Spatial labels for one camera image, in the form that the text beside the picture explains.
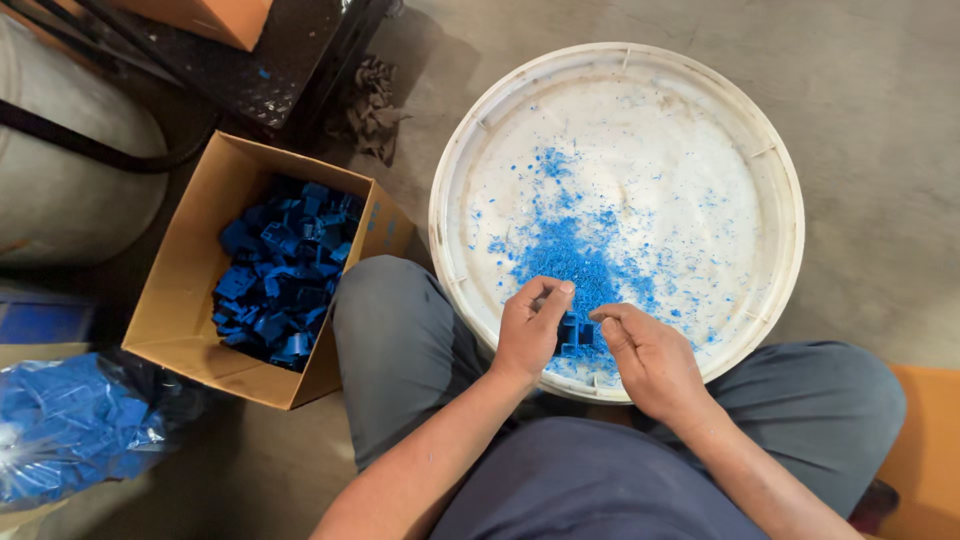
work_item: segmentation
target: leg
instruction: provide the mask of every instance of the leg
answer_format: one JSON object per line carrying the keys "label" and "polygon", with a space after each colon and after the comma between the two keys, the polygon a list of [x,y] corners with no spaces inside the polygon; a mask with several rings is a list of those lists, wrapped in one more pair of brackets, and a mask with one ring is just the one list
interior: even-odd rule
{"label": "leg", "polygon": [[[707,387],[750,438],[844,519],[906,413],[900,384],[880,360],[832,341],[763,347]],[[699,464],[663,426],[650,434]]]}
{"label": "leg", "polygon": [[341,279],[332,309],[361,471],[490,367],[436,280],[409,260],[361,261]]}

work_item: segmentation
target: plastic bag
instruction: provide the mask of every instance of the plastic bag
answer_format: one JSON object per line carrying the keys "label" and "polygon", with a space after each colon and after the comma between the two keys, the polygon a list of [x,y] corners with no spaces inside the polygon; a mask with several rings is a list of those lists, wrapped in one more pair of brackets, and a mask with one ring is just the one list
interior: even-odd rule
{"label": "plastic bag", "polygon": [[131,479],[173,450],[212,393],[116,352],[26,361],[0,371],[0,512]]}

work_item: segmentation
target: knee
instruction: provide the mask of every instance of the knee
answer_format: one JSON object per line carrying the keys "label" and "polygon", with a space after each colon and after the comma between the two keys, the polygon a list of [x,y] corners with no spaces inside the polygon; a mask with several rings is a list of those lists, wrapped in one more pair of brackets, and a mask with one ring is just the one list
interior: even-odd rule
{"label": "knee", "polygon": [[906,397],[890,368],[850,343],[819,342],[808,347],[823,361],[822,383],[843,392],[844,401],[867,412],[876,428],[896,436],[906,415]]}
{"label": "knee", "polygon": [[428,274],[421,266],[389,255],[361,260],[340,279],[335,304],[337,311],[370,313],[395,305],[398,292],[429,286]]}

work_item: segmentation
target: navy shirt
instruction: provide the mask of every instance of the navy shirt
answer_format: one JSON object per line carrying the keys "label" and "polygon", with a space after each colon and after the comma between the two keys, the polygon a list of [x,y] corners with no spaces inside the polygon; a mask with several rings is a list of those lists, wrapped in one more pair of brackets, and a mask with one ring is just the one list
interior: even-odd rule
{"label": "navy shirt", "polygon": [[766,539],[712,482],[637,431],[550,418],[513,433],[431,539]]}

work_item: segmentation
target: open cardboard box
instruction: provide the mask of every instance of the open cardboard box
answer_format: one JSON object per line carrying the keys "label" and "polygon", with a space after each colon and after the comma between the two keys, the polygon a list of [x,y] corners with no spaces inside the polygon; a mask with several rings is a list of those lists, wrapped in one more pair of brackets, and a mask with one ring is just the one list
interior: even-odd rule
{"label": "open cardboard box", "polygon": [[230,265],[218,236],[260,200],[275,173],[366,201],[345,271],[364,258],[403,255],[413,224],[375,180],[218,132],[163,238],[123,348],[208,386],[291,409],[340,388],[329,311],[302,375],[221,345],[210,320],[213,288]]}

